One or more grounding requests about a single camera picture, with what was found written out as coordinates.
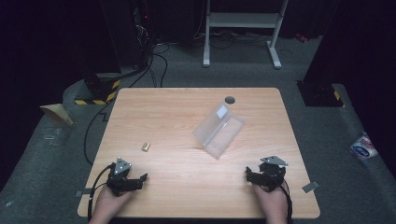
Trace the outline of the white blue packet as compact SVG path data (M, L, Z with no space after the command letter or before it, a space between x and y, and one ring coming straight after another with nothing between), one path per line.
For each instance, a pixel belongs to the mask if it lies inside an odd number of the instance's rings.
M350 152L359 160L367 161L378 155L371 138L366 132L362 132L360 137L349 148Z

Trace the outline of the yellow black striped stand base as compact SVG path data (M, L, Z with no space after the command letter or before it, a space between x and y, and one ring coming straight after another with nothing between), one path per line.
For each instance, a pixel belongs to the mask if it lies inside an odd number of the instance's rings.
M75 96L77 105L107 105L116 95L119 79L101 79L97 75L90 75L83 79Z

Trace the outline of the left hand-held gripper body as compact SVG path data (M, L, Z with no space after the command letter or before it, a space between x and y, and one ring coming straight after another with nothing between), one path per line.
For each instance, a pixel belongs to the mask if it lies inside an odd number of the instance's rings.
M137 179L128 178L128 174L131 170L132 164L122 158L117 158L116 162L111 164L111 170L106 185L115 196L120 197L123 192L133 191L128 190L128 184L130 182L137 182Z

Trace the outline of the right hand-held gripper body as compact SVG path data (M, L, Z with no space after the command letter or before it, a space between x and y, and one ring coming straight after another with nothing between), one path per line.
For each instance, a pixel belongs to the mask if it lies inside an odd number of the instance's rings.
M284 182L286 167L289 164L278 156L264 157L261 158L261 161L257 184L268 188L269 191L280 187Z

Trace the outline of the black stand base yellow mark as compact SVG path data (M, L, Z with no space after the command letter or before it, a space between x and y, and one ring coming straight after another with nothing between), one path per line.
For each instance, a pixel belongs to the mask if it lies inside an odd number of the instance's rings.
M296 82L306 106L343 107L339 92L332 85L319 85L304 81Z

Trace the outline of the dark equipment rack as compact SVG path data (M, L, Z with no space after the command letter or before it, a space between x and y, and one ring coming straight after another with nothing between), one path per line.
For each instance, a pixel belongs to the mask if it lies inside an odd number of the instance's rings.
M130 0L136 31L136 40L141 56L140 68L148 66L152 52L152 28L149 15L149 0Z

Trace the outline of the clear plastic box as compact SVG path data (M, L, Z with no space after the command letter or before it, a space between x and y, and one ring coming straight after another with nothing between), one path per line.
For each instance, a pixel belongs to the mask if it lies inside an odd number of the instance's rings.
M226 103L219 103L193 131L193 135L204 150L218 160L244 125L245 121L236 116Z

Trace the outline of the clear plastic container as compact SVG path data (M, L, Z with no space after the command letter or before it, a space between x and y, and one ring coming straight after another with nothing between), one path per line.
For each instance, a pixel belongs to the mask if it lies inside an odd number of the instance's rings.
M64 142L64 129L58 127L45 128L43 138L49 146L58 147Z

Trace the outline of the person's left hand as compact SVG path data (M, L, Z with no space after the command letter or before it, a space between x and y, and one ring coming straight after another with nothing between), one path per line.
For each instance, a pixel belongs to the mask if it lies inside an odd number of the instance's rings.
M115 196L110 188L102 187L96 200L92 217L110 217L111 219L127 204L133 196L131 191Z

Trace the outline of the white metal stand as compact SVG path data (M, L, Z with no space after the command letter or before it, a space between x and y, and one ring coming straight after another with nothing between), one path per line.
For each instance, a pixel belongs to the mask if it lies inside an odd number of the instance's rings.
M266 42L275 69L282 67L276 52L276 41L286 13L289 0L282 0L277 13L232 13L212 12L211 0L206 0L205 10L205 43L203 51L203 67L210 66L210 29L220 28L257 28L272 29L272 39Z

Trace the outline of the beige cardboard piece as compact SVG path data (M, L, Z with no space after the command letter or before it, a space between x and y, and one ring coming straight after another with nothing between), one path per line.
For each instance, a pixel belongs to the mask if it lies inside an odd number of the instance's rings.
M72 126L74 124L74 121L62 104L41 105L39 108L45 115L62 125Z

